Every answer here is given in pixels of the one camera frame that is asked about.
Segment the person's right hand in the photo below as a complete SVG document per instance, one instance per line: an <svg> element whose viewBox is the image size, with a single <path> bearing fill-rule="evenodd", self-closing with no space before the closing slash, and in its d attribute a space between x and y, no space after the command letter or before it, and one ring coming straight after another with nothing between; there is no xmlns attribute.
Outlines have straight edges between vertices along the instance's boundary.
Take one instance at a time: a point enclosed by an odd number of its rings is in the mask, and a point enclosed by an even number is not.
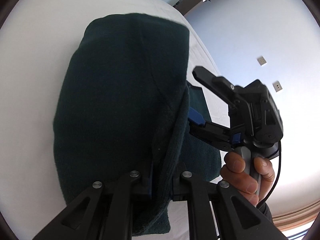
<svg viewBox="0 0 320 240"><path fill-rule="evenodd" d="M245 161L235 152L228 152L224 157L225 165L221 168L220 175L223 180L234 186L252 205L255 207L270 192L276 177L272 163L268 159L257 157L254 159L254 166L261 175L259 195L258 182L245 173Z"/></svg>

